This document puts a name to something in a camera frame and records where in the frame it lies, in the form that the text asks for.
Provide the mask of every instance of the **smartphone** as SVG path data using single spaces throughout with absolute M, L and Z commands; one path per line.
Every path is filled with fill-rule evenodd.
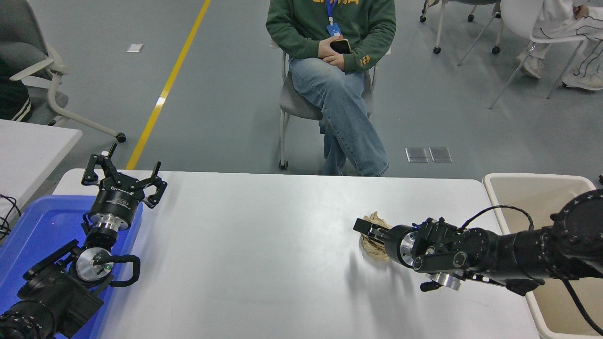
M 331 42 L 331 48 L 341 54 L 351 54 L 350 42 L 347 39 L 339 39 Z

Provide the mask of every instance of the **white desk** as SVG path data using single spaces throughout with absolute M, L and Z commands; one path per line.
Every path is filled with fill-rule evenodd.
M 55 194 L 95 195 L 82 169 Z M 149 171 L 125 171 L 143 179 Z M 523 297 L 426 281 L 359 248 L 357 217 L 390 224 L 444 216 L 460 226 L 490 205 L 474 180 L 164 172 L 132 250 L 140 280 L 116 289 L 102 338 L 533 338 Z M 498 232 L 494 215 L 473 227 Z
M 0 193 L 22 208 L 80 138 L 80 130 L 0 120 Z M 0 216 L 10 207 L 0 199 Z

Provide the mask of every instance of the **person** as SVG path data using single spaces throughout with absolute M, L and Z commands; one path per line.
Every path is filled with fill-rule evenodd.
M 21 81 L 11 81 L 8 65 L 0 59 L 0 119 L 27 121 L 33 110 L 27 87 Z
M 563 76 L 563 83 L 567 87 L 601 90 L 603 75 L 599 71 L 599 65 L 603 57 L 603 8 L 589 7 L 587 2 L 588 0 L 545 0 L 534 25 L 533 35 L 539 38 L 586 36 L 588 40 L 584 57 L 579 60 L 576 69 Z M 537 43 L 529 55 L 527 51 L 520 53 L 517 56 L 518 62 L 527 56 L 522 72 L 532 78 L 542 78 L 542 60 L 550 47 L 549 43 Z
M 323 175 L 342 175 L 349 159 L 360 175 L 382 176 L 389 163 L 362 93 L 364 71 L 394 39 L 394 0 L 271 0 L 266 29 L 290 56 L 296 91 L 323 113 Z M 343 38 L 351 53 L 331 48 Z

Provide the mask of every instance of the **yellow floor line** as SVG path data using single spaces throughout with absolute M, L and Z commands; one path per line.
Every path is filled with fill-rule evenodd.
M 195 39 L 195 35 L 197 34 L 199 25 L 201 25 L 201 21 L 203 20 L 203 16 L 205 16 L 205 12 L 207 12 L 207 8 L 208 8 L 210 2 L 211 2 L 211 0 L 205 0 L 205 3 L 203 4 L 203 7 L 201 8 L 199 15 L 197 16 L 197 20 L 195 20 L 195 24 L 192 26 L 191 32 L 189 33 L 188 37 L 186 38 L 185 45 L 182 46 L 182 50 L 180 51 L 180 55 L 178 56 L 178 59 L 176 60 L 176 64 L 174 65 L 174 68 L 172 68 L 172 72 L 169 74 L 168 81 L 165 83 L 165 86 L 163 87 L 163 90 L 161 91 L 161 96 L 159 97 L 159 99 L 157 99 L 155 108 L 153 109 L 153 112 L 151 113 L 151 116 L 149 117 L 149 120 L 147 121 L 147 125 L 145 126 L 145 129 L 142 131 L 142 134 L 140 135 L 138 144 L 136 144 L 136 147 L 134 148 L 134 151 L 132 152 L 132 155 L 130 156 L 130 160 L 128 161 L 128 165 L 125 167 L 125 169 L 133 170 L 136 167 L 136 164 L 138 163 L 138 159 L 140 159 L 140 155 L 142 154 L 142 150 L 144 150 L 145 145 L 147 144 L 147 141 L 149 139 L 149 136 L 151 135 L 151 132 L 153 131 L 155 122 L 157 122 L 157 118 L 159 117 L 159 114 L 161 113 L 161 110 L 163 109 L 163 103 L 165 103 L 165 100 L 167 99 L 167 97 L 169 95 L 169 91 L 171 91 L 172 85 L 174 84 L 174 81 L 176 80 L 176 77 L 178 76 L 178 72 L 180 72 L 180 67 L 182 67 L 182 63 L 184 62 L 184 60 L 186 58 L 189 48 L 191 47 L 192 41 Z

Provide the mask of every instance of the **black cable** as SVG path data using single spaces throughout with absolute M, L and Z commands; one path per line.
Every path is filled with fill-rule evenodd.
M 586 313 L 586 309 L 584 308 L 584 305 L 582 305 L 582 303 L 580 302 L 580 299 L 578 298 L 576 291 L 574 291 L 574 289 L 571 286 L 571 284 L 569 283 L 569 281 L 567 279 L 560 279 L 560 280 L 563 281 L 563 285 L 566 286 L 567 291 L 569 292 L 569 295 L 572 296 L 573 302 L 576 304 L 576 307 L 580 311 L 580 314 L 582 314 L 582 316 L 584 317 L 584 320 L 586 320 L 586 322 L 589 323 L 590 327 L 592 327 L 598 334 L 603 335 L 603 329 L 601 329 L 599 326 L 597 326 L 597 324 L 595 324 L 595 322 L 589 316 L 589 314 Z
M 523 213 L 526 217 L 528 217 L 528 221 L 529 221 L 528 230 L 534 230 L 534 220 L 532 220 L 532 217 L 530 217 L 529 214 L 526 211 L 524 211 L 523 209 L 517 208 L 515 206 L 510 206 L 510 205 L 496 205 L 496 206 L 492 206 L 492 207 L 483 209 L 476 215 L 472 216 L 469 220 L 465 221 L 465 223 L 459 228 L 459 230 L 464 230 L 465 228 L 467 228 L 467 225 L 469 225 L 469 223 L 471 223 L 473 220 L 477 219 L 480 215 L 482 215 L 492 209 L 495 209 L 495 208 L 510 208 L 510 209 L 514 209 L 515 211 L 519 211 L 519 212 Z
M 0 217 L 0 241 L 3 240 L 11 231 L 10 224 L 8 223 L 8 218 L 13 213 L 13 211 L 17 210 L 19 216 L 21 216 L 21 210 L 17 206 L 17 199 L 13 197 L 6 196 L 4 194 L 0 194 L 0 198 L 7 200 L 11 204 L 11 208 L 6 213 L 6 216 Z

